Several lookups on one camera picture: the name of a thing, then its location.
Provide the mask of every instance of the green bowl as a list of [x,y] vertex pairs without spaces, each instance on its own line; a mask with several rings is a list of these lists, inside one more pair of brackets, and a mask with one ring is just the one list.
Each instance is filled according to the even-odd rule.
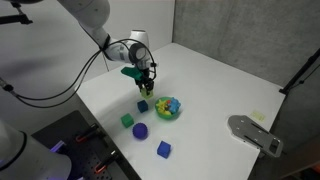
[[162,97],[162,98],[159,98],[157,101],[156,101],[156,104],[154,105],[154,107],[156,108],[156,111],[157,111],[157,114],[160,118],[162,119],[166,119],[166,120],[170,120],[170,119],[173,119],[174,117],[177,116],[178,113],[175,113],[175,114],[171,114],[171,115],[165,115],[165,114],[161,114],[159,113],[158,111],[158,107],[157,107],[157,104],[159,102],[159,100],[161,101],[167,101],[167,100],[170,100],[171,98],[170,97]]

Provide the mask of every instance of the dark blue cube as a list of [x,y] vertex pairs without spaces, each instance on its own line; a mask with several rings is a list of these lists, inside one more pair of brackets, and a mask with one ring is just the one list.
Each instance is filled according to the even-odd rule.
[[148,104],[145,100],[142,100],[140,102],[137,103],[138,104],[138,109],[140,111],[140,113],[146,112],[148,111]]
[[157,154],[167,159],[169,157],[170,151],[171,145],[164,141],[161,141],[157,150]]

